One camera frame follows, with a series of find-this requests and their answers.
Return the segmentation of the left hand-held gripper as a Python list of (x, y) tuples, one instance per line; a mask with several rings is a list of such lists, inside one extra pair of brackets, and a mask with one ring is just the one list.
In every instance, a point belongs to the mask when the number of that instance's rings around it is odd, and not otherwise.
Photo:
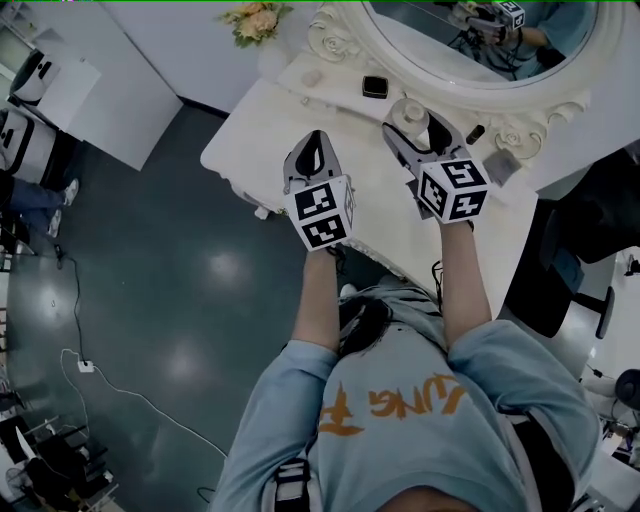
[[(308, 251), (334, 246), (352, 236), (355, 198), (326, 132), (305, 135), (284, 161), (284, 208)], [(309, 180), (303, 177), (332, 177)]]

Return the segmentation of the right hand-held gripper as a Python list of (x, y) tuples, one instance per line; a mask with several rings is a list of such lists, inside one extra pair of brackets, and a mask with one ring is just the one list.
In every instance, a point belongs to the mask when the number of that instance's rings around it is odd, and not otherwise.
[(413, 179), (406, 183), (422, 220), (473, 221), (488, 198), (489, 177), (473, 159), (462, 133), (435, 111), (429, 111), (426, 151), (418, 148), (398, 128), (382, 123), (382, 136), (400, 165)]

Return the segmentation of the white round jar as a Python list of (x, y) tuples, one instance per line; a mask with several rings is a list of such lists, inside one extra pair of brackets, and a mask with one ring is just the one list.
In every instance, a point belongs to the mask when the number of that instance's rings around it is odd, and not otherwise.
[(426, 108), (411, 98), (401, 98), (390, 110), (392, 123), (403, 133), (420, 135), (429, 124), (429, 114)]

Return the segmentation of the person's left forearm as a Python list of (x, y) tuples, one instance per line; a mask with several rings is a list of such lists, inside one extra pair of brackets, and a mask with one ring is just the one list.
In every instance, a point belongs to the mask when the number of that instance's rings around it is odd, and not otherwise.
[(339, 349), (336, 258), (326, 249), (307, 254), (291, 338), (319, 345), (334, 353)]

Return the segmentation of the person's right forearm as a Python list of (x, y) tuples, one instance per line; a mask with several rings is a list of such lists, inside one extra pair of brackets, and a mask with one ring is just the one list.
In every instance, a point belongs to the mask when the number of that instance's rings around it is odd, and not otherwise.
[(440, 225), (442, 315), (451, 349), (465, 334), (492, 320), (474, 239), (468, 222)]

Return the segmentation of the white dressing table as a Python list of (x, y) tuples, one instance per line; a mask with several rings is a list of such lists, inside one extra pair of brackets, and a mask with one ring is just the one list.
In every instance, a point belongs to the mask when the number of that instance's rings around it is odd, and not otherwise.
[[(228, 180), (243, 199), (277, 212), (284, 208), (283, 163), (309, 132), (325, 131), (355, 189), (351, 245), (396, 274), (432, 288), (432, 263), (440, 256), (434, 220), (422, 220), (403, 170), (382, 138), (390, 101), (361, 95), (362, 73), (301, 52), (275, 81), (257, 81), (204, 149), (202, 165)], [(471, 147), (477, 160), (505, 148), (519, 171), (492, 187), (475, 224), (477, 252), (490, 307), (498, 313), (524, 248), (538, 199), (534, 162), (551, 128), (585, 111), (587, 93), (548, 109), (523, 114), (483, 114), (438, 105), (461, 132), (485, 123)]]

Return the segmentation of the black compact case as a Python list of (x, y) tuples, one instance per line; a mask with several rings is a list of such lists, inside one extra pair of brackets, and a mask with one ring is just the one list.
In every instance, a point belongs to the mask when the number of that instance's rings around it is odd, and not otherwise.
[(389, 93), (388, 79), (381, 76), (365, 75), (361, 85), (362, 95), (371, 99), (387, 99)]

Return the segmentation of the grey cloth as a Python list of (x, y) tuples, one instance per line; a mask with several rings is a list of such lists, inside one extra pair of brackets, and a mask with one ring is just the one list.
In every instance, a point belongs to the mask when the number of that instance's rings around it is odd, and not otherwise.
[(502, 187), (521, 168), (520, 161), (508, 150), (499, 149), (483, 160), (492, 183)]

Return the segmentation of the white flower vase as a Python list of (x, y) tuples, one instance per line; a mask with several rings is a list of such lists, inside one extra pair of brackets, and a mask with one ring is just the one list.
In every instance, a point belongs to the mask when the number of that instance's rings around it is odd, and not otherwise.
[(276, 82), (291, 62), (291, 52), (286, 43), (272, 41), (260, 47), (258, 71), (262, 78)]

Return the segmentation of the peach flower bouquet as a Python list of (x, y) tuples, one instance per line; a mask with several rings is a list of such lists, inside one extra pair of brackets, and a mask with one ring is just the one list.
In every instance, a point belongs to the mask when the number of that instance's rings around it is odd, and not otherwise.
[(293, 11), (284, 2), (249, 2), (219, 14), (215, 20), (231, 28), (236, 47), (260, 47), (278, 36), (282, 20)]

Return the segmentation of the black office chair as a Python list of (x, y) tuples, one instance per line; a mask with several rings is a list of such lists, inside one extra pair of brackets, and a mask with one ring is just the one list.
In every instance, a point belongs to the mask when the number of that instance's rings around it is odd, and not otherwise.
[(581, 293), (583, 279), (579, 258), (564, 243), (559, 212), (550, 201), (539, 202), (504, 305), (525, 326), (552, 338), (576, 303), (598, 315), (595, 336), (602, 339), (615, 291), (609, 287), (603, 299)]

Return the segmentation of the low white cabinet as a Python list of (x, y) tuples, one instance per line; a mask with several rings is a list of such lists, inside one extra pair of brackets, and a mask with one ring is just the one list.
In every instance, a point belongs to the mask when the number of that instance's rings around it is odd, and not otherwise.
[(72, 124), (101, 73), (86, 59), (64, 59), (60, 71), (36, 106), (38, 115), (57, 129), (72, 134)]

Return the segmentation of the light blue shirt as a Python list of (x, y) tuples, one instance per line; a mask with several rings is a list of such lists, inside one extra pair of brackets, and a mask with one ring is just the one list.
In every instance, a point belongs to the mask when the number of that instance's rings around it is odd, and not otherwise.
[(289, 341), (258, 379), (224, 463), (211, 512), (259, 512), (277, 469), (304, 458), (324, 512), (375, 512), (400, 492), (429, 486), (479, 512), (530, 512), (522, 449), (507, 420), (543, 433), (542, 466), (567, 469), (555, 498), (588, 484), (601, 424), (582, 386), (537, 340), (508, 320), (452, 348), (433, 298), (412, 287), (371, 287), (392, 313), (384, 334), (344, 356)]

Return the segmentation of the white and black machine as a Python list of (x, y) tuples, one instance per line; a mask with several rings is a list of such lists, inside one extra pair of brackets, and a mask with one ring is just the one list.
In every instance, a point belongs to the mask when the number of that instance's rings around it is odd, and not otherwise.
[(19, 104), (37, 106), (60, 69), (49, 55), (38, 49), (32, 50), (11, 83), (10, 97)]
[(56, 131), (17, 110), (0, 110), (0, 170), (40, 183), (53, 151)]

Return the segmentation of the oval mirror white ornate frame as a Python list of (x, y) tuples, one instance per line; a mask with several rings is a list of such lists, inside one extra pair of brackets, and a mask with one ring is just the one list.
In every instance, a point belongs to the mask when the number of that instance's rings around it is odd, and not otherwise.
[(410, 51), (419, 35), (403, 29), (402, 42), (393, 42), (363, 2), (324, 3), (308, 39), (318, 57), (351, 69), (382, 70), (437, 111), (456, 111), (471, 124), (484, 125), (495, 147), (527, 161), (541, 151), (553, 122), (570, 122), (586, 110), (591, 86), (619, 45), (624, 11), (620, 3), (597, 8), (593, 27), (567, 63), (519, 82), (473, 80), (479, 66), (440, 43)]

